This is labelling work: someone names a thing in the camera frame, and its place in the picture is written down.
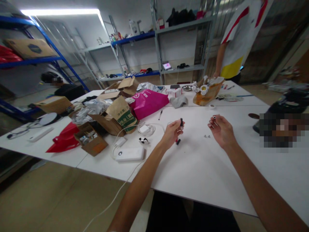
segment red stripe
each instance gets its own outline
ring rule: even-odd
[[[244,11],[239,15],[239,17],[236,19],[234,25],[232,26],[231,30],[229,31],[228,35],[226,36],[225,40],[222,42],[223,44],[227,42],[229,35],[231,34],[232,30],[234,29],[234,27],[239,23],[239,20],[246,16],[249,13],[249,7],[247,7],[246,9],[244,9]]]
[[[260,23],[261,19],[262,19],[262,16],[264,14],[264,11],[266,9],[266,6],[267,6],[267,3],[268,3],[268,0],[265,0],[264,4],[262,5],[261,9],[260,9],[260,12],[258,14],[258,17],[257,17],[257,23],[255,24],[255,27],[258,26],[258,24]]]

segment red plastic bag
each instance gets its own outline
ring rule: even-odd
[[[54,144],[46,152],[63,152],[79,146],[80,143],[74,137],[77,132],[77,126],[70,122],[59,136],[53,138]]]
[[[0,63],[11,63],[22,60],[12,49],[0,45]]]
[[[133,107],[138,120],[153,114],[169,103],[167,95],[154,92],[150,89],[145,89],[135,94],[132,98],[135,102],[130,104],[130,106]]]

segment bowl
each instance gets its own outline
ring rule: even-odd
[[[192,85],[185,85],[183,86],[184,91],[192,91]]]

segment white shirt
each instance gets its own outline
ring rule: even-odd
[[[229,22],[221,44],[229,41],[226,47],[220,76],[225,79],[239,74],[244,63],[244,57],[255,40],[254,31],[257,30],[263,13],[268,4],[265,0],[245,0],[240,4]]]

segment gray cloth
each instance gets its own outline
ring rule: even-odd
[[[171,98],[170,103],[173,105],[175,109],[177,109],[181,106],[187,105],[188,99],[184,95],[181,95],[178,98]]]

